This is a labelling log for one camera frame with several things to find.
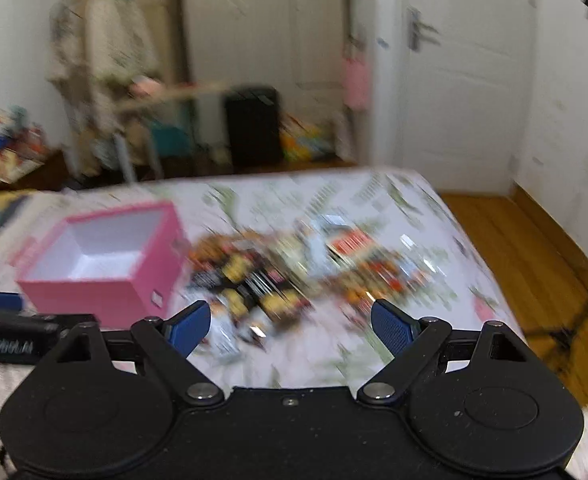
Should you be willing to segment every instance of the door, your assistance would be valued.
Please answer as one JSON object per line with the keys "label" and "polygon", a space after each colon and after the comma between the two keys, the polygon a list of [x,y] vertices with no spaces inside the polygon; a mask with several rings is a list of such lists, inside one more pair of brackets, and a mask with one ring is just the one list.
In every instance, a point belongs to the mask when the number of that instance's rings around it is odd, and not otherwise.
{"label": "door", "polygon": [[530,101],[530,0],[407,1],[438,34],[423,28],[406,57],[397,160],[439,190],[506,192]]}

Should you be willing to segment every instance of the snack package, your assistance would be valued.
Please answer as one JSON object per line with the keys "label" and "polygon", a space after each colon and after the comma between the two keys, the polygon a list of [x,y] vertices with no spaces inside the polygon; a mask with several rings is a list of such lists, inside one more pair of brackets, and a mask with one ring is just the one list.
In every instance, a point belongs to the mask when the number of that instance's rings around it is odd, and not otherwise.
{"label": "snack package", "polygon": [[407,252],[376,248],[367,259],[331,277],[328,283],[345,303],[368,317],[376,300],[400,304],[407,294],[432,283],[436,274],[437,268],[414,246]]}
{"label": "snack package", "polygon": [[238,348],[232,316],[221,303],[212,301],[209,307],[211,309],[211,324],[207,333],[207,341],[212,354],[220,362],[233,361],[240,357],[241,351]]}
{"label": "snack package", "polygon": [[212,234],[199,240],[189,257],[191,286],[213,292],[235,288],[261,263],[255,238]]}
{"label": "snack package", "polygon": [[270,247],[270,258],[308,297],[327,293],[327,280],[353,269],[376,249],[375,241],[340,215],[299,219],[295,232]]}
{"label": "snack package", "polygon": [[265,312],[256,308],[238,326],[238,336],[248,343],[264,346],[276,332],[276,326]]}
{"label": "snack package", "polygon": [[298,321],[303,311],[311,306],[274,266],[255,270],[246,283],[263,312],[280,329]]}
{"label": "snack package", "polygon": [[218,299],[232,317],[235,323],[238,323],[243,317],[250,313],[250,310],[256,306],[256,301],[247,289],[245,284],[235,288],[226,288],[220,294]]}

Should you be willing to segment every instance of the black case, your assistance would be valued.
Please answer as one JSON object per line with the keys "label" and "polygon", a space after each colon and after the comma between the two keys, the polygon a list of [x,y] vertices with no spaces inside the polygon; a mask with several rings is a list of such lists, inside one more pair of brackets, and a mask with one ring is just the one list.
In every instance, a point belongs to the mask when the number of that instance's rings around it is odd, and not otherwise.
{"label": "black case", "polygon": [[581,408],[502,322],[453,330],[379,300],[372,327],[394,359],[356,398],[318,387],[225,399],[185,359],[210,320],[199,301],[129,331],[73,328],[0,411],[13,480],[570,479]]}
{"label": "black case", "polygon": [[234,168],[273,166],[283,161],[280,98],[266,86],[238,87],[225,95],[225,120]]}

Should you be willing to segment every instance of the floral bedsheet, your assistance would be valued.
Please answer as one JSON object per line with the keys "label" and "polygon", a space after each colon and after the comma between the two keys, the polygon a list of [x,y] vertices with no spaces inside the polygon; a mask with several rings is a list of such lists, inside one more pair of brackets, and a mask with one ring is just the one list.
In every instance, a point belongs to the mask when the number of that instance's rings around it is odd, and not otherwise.
{"label": "floral bedsheet", "polygon": [[[440,279],[398,305],[412,317],[437,316],[463,330],[479,330],[486,320],[499,319],[520,333],[496,280],[468,236],[429,183],[412,171],[381,168],[168,180],[49,194],[38,200],[44,204],[41,210],[21,213],[0,237],[0,290],[16,290],[8,248],[2,245],[19,246],[27,233],[42,236],[69,214],[171,200],[187,237],[196,240],[208,230],[269,232],[287,229],[304,214],[334,212],[391,249],[400,250],[400,238],[406,235],[439,268]],[[170,315],[195,299],[184,296],[176,291]],[[189,360],[226,393],[234,386],[342,384],[355,392],[391,360],[373,331],[354,327],[332,300],[315,301],[301,324],[272,338],[264,349],[246,345],[242,350],[240,360],[220,364],[205,346],[199,346]],[[27,371],[0,367],[0,406]]]}

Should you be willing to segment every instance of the white wall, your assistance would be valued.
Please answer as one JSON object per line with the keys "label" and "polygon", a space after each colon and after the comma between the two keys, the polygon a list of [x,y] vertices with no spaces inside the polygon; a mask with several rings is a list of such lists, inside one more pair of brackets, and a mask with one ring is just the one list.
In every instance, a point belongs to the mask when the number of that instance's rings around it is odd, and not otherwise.
{"label": "white wall", "polygon": [[58,0],[0,0],[0,108],[27,109],[50,144],[68,142],[63,101],[45,79],[49,56],[49,10]]}
{"label": "white wall", "polygon": [[517,182],[588,256],[588,9],[536,0],[532,108]]}

